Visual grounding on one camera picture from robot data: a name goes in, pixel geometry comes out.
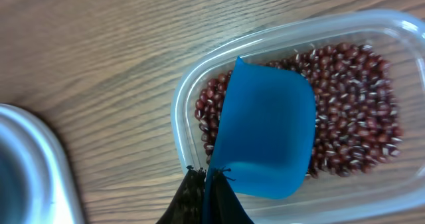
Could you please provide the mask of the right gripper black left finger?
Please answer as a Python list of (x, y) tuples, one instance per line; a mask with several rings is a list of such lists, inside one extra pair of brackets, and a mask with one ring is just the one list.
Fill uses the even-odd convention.
[(200, 224), (206, 171), (187, 166), (187, 173), (157, 224)]

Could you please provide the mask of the blue plastic scoop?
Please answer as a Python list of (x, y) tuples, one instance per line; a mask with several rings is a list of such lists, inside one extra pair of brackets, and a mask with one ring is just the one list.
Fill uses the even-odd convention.
[(212, 153), (203, 223), (212, 223), (209, 196), (216, 169), (235, 194), (284, 199), (302, 184), (315, 137), (315, 95), (300, 74), (237, 58)]

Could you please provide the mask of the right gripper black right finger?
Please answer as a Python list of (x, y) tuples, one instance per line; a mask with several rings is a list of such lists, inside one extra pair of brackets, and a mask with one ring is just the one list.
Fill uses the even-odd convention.
[(214, 224), (253, 224), (225, 176), (230, 169), (216, 169), (213, 173), (209, 196), (210, 216)]

